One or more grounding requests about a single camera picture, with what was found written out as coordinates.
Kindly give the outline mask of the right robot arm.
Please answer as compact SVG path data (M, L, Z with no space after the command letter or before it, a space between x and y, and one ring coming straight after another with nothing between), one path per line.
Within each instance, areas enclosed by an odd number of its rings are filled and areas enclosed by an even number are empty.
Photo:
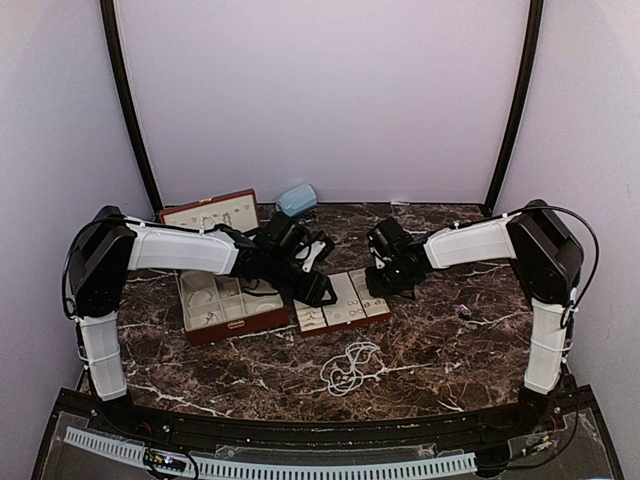
M561 220L565 209L541 199L512 212L417 237L389 217L367 234L375 264L365 271L375 297L413 292L436 270L506 259L533 313L528 363L510 425L534 432L549 416L552 393L571 349L574 315L591 282L581 278L585 252Z

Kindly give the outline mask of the large red jewelry box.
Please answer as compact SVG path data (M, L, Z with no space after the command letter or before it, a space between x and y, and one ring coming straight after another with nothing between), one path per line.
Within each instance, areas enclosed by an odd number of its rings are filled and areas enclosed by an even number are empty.
M226 224L241 232L259 226L252 189L167 208L159 213L167 225L198 230ZM288 324L280 294L266 283L185 270L177 279L184 329L193 346L254 334Z

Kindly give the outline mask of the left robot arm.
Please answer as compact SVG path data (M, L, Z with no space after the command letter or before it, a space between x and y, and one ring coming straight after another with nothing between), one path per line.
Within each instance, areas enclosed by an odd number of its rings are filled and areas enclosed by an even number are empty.
M75 325L79 357L89 375L96 410L120 436L140 429L121 362L118 309L126 280L144 269L195 270L263 280L314 308L338 296L329 277L314 268L331 250L328 241L306 241L305 230L285 216L272 223L293 228L279 243L264 228L243 233L225 224L210 229L145 222L103 207L74 237L61 279L63 311Z

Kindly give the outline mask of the small red jewelry tray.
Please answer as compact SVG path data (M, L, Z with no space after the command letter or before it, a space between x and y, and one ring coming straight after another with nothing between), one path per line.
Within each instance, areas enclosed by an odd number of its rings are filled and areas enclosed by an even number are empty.
M294 302L303 337L356 328L392 317L385 299L370 294L364 269L333 274L329 278L338 297L335 304L313 308Z

